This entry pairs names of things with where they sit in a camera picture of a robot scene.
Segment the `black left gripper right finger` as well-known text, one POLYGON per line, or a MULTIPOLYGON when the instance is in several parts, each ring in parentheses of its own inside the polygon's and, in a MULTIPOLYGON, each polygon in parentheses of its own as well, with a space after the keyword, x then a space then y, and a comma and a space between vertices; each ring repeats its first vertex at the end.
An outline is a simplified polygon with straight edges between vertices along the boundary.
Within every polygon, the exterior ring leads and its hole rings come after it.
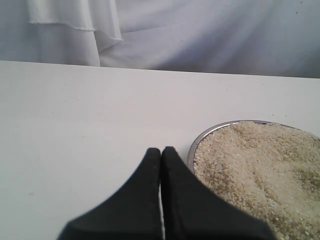
POLYGON ((211 192, 171 146, 167 146, 161 155, 161 198, 167 240, 276 238, 264 221, 211 192))

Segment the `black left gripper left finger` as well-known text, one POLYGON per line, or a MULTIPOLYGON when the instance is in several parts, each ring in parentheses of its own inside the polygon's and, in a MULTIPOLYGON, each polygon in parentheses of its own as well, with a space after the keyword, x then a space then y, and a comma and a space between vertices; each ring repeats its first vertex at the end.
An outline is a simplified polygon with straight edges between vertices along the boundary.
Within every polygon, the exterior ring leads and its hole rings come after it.
POLYGON ((60 240, 161 240, 161 152, 147 149, 142 161, 111 197, 69 221, 60 240))

